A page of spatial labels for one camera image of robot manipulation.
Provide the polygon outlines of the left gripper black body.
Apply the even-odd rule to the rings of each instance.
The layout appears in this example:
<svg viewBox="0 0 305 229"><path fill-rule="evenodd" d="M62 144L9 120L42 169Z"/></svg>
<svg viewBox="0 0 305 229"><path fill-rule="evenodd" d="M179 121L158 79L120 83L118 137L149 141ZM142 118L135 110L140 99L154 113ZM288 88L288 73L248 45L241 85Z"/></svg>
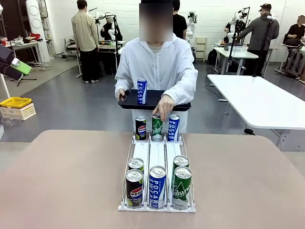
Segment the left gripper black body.
<svg viewBox="0 0 305 229"><path fill-rule="evenodd" d="M14 53L10 48L0 45L0 72L5 73L7 68L15 59Z"/></svg>

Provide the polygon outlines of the person's right hand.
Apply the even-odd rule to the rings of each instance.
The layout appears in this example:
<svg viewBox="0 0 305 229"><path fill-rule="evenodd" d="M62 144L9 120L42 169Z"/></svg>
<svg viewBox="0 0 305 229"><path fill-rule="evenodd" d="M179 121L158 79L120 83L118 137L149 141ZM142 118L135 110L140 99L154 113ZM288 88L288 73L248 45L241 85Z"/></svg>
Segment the person's right hand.
<svg viewBox="0 0 305 229"><path fill-rule="evenodd" d="M125 89L119 89L117 92L117 99L118 101L124 102L127 99L128 93L130 90L125 90Z"/></svg>

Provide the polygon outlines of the person's left hand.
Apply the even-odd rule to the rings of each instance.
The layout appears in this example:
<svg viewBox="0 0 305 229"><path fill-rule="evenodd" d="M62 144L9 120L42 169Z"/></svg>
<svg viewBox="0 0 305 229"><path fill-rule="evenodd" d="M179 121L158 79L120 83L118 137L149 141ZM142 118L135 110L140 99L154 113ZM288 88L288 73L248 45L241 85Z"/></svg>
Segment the person's left hand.
<svg viewBox="0 0 305 229"><path fill-rule="evenodd" d="M175 103L174 100L168 96L163 95L160 101L158 102L156 108L153 110L152 114L159 114L161 117L161 120L164 122L167 115L172 111Z"/></svg>

